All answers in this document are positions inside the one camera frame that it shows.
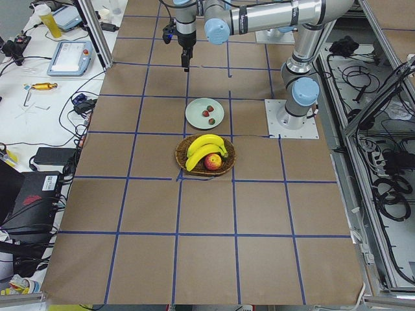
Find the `yellow banana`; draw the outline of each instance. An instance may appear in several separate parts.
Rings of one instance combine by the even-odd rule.
[[[205,134],[195,139],[187,149],[187,157],[191,157],[200,147],[205,144],[215,144],[220,148],[220,155],[228,157],[223,138],[215,134]]]
[[[201,146],[194,154],[186,161],[186,170],[189,172],[195,168],[196,164],[206,157],[208,154],[220,153],[221,149],[215,144],[205,144]]]

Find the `metal mounting plate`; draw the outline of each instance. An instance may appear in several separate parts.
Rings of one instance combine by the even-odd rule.
[[[277,121],[277,111],[285,105],[286,100],[266,99],[265,109],[267,111],[268,132],[271,138],[296,138],[296,139],[318,139],[318,131],[314,118],[307,119],[304,126],[299,130],[288,130]]]
[[[294,45],[294,35],[292,31],[286,32],[281,36],[268,36],[267,30],[260,30],[255,32],[255,37],[257,43],[266,43],[266,44],[284,44],[284,45]]]

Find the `electronic device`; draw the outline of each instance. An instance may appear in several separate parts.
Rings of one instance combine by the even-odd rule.
[[[59,42],[49,64],[49,76],[82,76],[93,53],[90,41]]]
[[[119,30],[119,27],[114,24],[101,22],[101,29],[105,31],[115,32]]]
[[[56,24],[62,31],[70,31],[82,22],[77,8],[74,6],[63,6],[53,13]]]
[[[65,165],[75,151],[74,148],[39,147],[33,162],[39,165]]]
[[[14,273],[30,277],[37,262],[20,258],[41,258],[49,243],[56,211],[53,203],[62,188],[59,172],[18,172],[0,161],[0,221],[14,243],[0,242],[0,252],[13,254]]]
[[[12,57],[17,66],[23,64],[23,52],[29,44],[32,37],[26,36],[24,33],[18,34],[14,41],[7,40],[4,42],[0,37],[0,50],[6,57]]]

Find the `plate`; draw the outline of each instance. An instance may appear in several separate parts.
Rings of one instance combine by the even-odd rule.
[[[204,117],[202,112],[206,110],[208,106],[213,107],[213,111],[209,112],[208,117]],[[186,119],[187,121],[201,130],[207,130],[218,126],[225,116],[225,111],[221,104],[212,98],[198,98],[187,105],[186,108]],[[209,124],[209,119],[214,118],[216,121],[214,124]]]

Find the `apple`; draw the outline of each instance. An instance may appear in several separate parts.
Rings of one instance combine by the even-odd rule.
[[[222,158],[218,154],[208,154],[204,164],[208,170],[218,170],[222,166]]]

